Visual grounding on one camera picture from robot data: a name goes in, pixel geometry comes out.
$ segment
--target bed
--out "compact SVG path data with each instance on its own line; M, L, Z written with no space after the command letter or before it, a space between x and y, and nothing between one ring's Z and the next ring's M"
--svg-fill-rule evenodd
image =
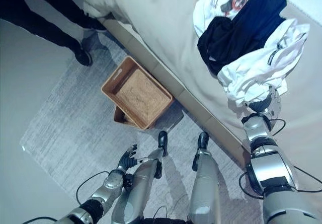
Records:
M240 121L245 108L237 108L227 100L222 85L209 73L200 56L192 23L197 0L84 1L84 10L94 17L114 15L115 20L101 19L102 23L112 34L118 31L116 34L126 48L139 51L139 59L144 54L151 55L140 62L145 61L143 65L218 138L221 145L245 164L249 147ZM319 94L322 27L292 4L288 4L281 15L297 18L299 23L309 23L310 33L302 58L287 77L288 91L281 97L279 116L287 125L276 139L293 164L322 179L322 97ZM302 188L318 188L307 177L300 176L300 180ZM322 195L312 199L317 206L322 206Z

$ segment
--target pile of clothes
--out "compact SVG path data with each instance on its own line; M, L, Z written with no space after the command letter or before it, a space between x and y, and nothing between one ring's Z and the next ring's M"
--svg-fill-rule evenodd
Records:
M194 10L198 49L211 73L237 106L280 95L309 32L280 12L286 0L199 0Z

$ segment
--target person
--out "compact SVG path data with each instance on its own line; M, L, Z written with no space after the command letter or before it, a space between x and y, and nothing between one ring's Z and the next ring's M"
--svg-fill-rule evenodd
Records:
M106 30L97 20L89 17L72 0L45 0L73 23L85 29ZM69 48L79 63L92 65L92 59L82 45L53 23L30 10L24 0L0 0L0 18L20 26L59 46Z

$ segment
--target clothing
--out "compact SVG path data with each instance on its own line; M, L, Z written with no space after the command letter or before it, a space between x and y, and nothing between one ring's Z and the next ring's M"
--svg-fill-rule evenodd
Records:
M233 20L215 17L198 41L209 70L217 75L224 65L263 48L268 37L285 20L279 16L286 0L248 0Z
M268 38L264 48L248 53L224 66L218 73L229 99L242 106L243 101L264 100L269 86L279 95L287 91L286 75L299 61L309 32L309 24L296 19L284 21Z
M193 26L198 37L208 28L214 17L233 19L247 0L198 0L193 11Z
M74 23L85 20L84 12L72 0L46 0ZM80 43L53 23L31 11L24 0L0 0L0 18L20 26L59 46L79 51Z

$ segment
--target gray rug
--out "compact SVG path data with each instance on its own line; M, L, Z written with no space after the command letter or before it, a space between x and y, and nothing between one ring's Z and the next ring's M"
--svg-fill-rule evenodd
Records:
M144 216L152 217L158 207L165 205L169 217L186 219L196 175L191 170L192 160L202 128L178 102L156 122L155 128L147 131L113 122L114 104L100 87L127 52L108 33L94 33L83 43L90 50L94 65L84 67L76 60L70 63L20 144L75 199L82 181L99 171L115 168L131 144L138 144L137 158L147 156L157 146L159 131L166 130L169 155L164 159L162 178L153 182ZM242 193L238 186L242 169L214 140L210 139L209 150L220 169L222 223L262 223L261 201ZM104 178L98 176L85 184L80 200L85 201ZM111 213L100 223L110 223ZM165 216L164 209L157 216Z

